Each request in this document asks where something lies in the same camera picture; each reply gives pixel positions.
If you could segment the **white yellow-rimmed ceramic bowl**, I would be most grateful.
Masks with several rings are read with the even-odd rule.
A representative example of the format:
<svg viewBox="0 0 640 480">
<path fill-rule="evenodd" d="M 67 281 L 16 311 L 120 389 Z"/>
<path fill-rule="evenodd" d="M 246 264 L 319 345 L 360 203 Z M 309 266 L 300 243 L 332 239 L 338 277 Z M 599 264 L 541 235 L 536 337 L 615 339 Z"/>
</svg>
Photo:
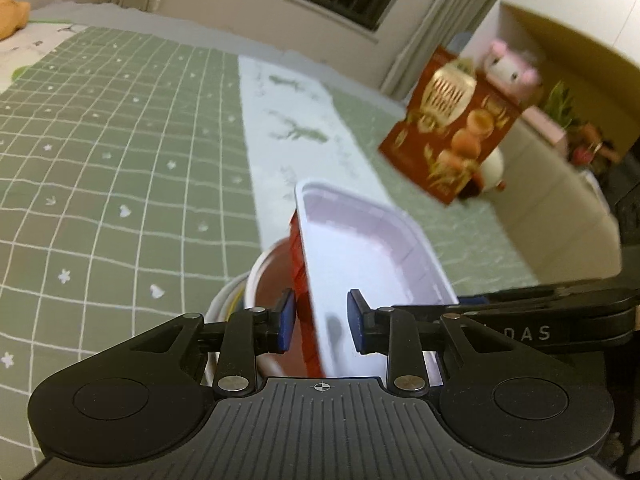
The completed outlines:
<svg viewBox="0 0 640 480">
<path fill-rule="evenodd" d="M 228 310 L 227 310 L 228 315 L 232 315 L 237 310 L 244 309 L 245 289 L 246 289 L 246 283 L 243 282 L 239 284 L 239 286 L 234 290 L 228 305 Z"/>
</svg>

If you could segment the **white floral plate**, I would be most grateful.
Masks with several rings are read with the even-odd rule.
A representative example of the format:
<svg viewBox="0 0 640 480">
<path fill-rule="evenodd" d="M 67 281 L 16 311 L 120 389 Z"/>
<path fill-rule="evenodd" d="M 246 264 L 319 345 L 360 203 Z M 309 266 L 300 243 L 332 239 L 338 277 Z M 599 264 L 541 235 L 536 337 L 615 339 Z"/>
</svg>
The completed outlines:
<svg viewBox="0 0 640 480">
<path fill-rule="evenodd" d="M 227 284 L 218 292 L 209 305 L 209 308 L 204 315 L 206 324 L 224 322 L 228 318 L 227 310 L 234 290 L 243 282 L 247 282 L 248 272 L 240 274 Z M 216 365 L 218 361 L 218 352 L 209 352 L 207 364 L 205 367 L 205 374 L 203 378 L 203 384 L 206 386 L 213 385 Z"/>
</svg>

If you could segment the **lilac rectangular plastic tray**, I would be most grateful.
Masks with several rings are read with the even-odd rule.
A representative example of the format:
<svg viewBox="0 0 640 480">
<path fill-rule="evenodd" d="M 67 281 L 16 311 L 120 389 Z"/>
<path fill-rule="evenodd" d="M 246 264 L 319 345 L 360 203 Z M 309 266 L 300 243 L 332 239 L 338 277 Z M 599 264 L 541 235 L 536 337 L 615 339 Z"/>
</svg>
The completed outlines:
<svg viewBox="0 0 640 480">
<path fill-rule="evenodd" d="M 363 356 L 352 342 L 348 292 L 359 290 L 372 308 L 450 306 L 458 297 L 420 226 L 386 194 L 303 180 L 294 195 L 290 254 L 307 372 L 383 377 L 385 356 Z"/>
</svg>

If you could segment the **green checked tablecloth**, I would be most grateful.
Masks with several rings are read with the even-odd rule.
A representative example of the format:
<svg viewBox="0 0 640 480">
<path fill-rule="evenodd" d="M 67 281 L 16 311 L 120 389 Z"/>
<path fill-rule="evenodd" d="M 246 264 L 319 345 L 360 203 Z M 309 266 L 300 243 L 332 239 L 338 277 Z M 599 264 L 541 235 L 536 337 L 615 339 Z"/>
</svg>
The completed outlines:
<svg viewBox="0 0 640 480">
<path fill-rule="evenodd" d="M 264 250 L 240 56 L 89 27 L 2 93 L 3 478 L 40 462 L 26 413 L 44 378 L 205 311 Z M 397 107 L 321 83 L 458 294 L 535 283 L 490 203 L 442 206 L 384 162 L 378 144 Z"/>
</svg>

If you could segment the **white deer table runner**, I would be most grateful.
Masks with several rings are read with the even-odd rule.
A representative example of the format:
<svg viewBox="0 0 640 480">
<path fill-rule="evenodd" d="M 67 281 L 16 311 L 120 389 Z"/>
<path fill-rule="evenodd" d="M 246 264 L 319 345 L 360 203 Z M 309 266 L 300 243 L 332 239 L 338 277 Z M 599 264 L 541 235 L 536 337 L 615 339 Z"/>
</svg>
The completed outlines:
<svg viewBox="0 0 640 480">
<path fill-rule="evenodd" d="M 249 56 L 239 57 L 239 74 L 262 248 L 288 236 L 299 181 L 326 180 L 376 202 L 392 202 L 320 81 Z"/>
</svg>

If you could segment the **pink box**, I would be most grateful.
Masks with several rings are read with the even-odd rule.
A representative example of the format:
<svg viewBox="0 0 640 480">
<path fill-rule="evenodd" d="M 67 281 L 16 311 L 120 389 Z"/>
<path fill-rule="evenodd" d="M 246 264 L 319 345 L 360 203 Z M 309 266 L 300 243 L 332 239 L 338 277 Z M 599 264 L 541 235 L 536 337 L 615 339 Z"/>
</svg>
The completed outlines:
<svg viewBox="0 0 640 480">
<path fill-rule="evenodd" d="M 539 107 L 527 107 L 522 113 L 522 118 L 552 146 L 566 143 L 565 129 L 559 126 Z"/>
</svg>

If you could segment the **green potted plant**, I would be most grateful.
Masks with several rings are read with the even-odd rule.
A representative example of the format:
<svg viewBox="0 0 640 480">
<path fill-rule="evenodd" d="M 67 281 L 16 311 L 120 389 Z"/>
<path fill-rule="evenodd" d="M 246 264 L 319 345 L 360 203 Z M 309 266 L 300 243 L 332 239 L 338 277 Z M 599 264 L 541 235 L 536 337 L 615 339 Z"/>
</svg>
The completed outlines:
<svg viewBox="0 0 640 480">
<path fill-rule="evenodd" d="M 542 111 L 561 129 L 567 130 L 579 124 L 574 113 L 574 98 L 570 88 L 562 80 L 558 81 L 549 92 Z"/>
</svg>

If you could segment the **red quail eggs bag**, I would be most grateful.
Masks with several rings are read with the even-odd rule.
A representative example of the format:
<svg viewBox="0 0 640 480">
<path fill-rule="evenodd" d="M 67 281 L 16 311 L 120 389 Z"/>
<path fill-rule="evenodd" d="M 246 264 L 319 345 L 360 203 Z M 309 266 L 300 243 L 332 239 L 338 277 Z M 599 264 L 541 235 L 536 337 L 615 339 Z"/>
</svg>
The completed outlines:
<svg viewBox="0 0 640 480">
<path fill-rule="evenodd" d="M 438 47 L 378 150 L 423 191 L 448 205 L 520 117 L 518 107 L 473 61 Z"/>
</svg>

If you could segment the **pink plush toy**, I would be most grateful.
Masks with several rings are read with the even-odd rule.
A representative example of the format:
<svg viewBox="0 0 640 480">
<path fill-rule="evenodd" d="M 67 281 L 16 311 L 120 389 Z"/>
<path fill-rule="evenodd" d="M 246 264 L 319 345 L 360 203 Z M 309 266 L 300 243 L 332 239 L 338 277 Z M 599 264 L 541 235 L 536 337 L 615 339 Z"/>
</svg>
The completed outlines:
<svg viewBox="0 0 640 480">
<path fill-rule="evenodd" d="M 492 40 L 484 57 L 487 80 L 520 107 L 536 105 L 542 96 L 542 79 L 535 66 L 501 40 Z"/>
</svg>

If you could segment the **beige curtain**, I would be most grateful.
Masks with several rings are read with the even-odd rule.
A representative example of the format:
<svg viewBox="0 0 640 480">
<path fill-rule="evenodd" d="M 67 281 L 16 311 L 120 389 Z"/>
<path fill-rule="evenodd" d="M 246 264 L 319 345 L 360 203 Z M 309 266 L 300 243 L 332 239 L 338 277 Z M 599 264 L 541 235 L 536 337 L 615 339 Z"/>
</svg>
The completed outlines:
<svg viewBox="0 0 640 480">
<path fill-rule="evenodd" d="M 446 47 L 462 32 L 475 32 L 497 0 L 434 0 L 416 31 L 396 56 L 381 92 L 400 101 L 412 91 L 424 65 L 438 46 Z"/>
</svg>

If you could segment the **cartoon print bedsheet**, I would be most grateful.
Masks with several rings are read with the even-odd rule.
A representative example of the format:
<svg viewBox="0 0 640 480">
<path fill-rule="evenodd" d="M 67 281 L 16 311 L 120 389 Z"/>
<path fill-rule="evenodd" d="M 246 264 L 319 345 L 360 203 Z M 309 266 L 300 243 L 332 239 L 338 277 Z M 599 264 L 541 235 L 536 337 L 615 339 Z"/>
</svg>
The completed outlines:
<svg viewBox="0 0 640 480">
<path fill-rule="evenodd" d="M 68 38 L 84 30 L 70 23 L 29 23 L 1 41 L 1 92 L 9 89 L 22 70 L 52 53 Z"/>
</svg>

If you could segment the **orange cloth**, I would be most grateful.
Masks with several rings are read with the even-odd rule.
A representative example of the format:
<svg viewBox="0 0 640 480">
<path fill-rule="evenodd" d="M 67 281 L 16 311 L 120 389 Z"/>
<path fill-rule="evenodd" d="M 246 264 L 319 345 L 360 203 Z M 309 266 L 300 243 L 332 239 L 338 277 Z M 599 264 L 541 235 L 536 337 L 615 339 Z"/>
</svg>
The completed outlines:
<svg viewBox="0 0 640 480">
<path fill-rule="evenodd" d="M 0 40 L 26 27 L 32 6 L 26 1 L 0 0 Z"/>
</svg>

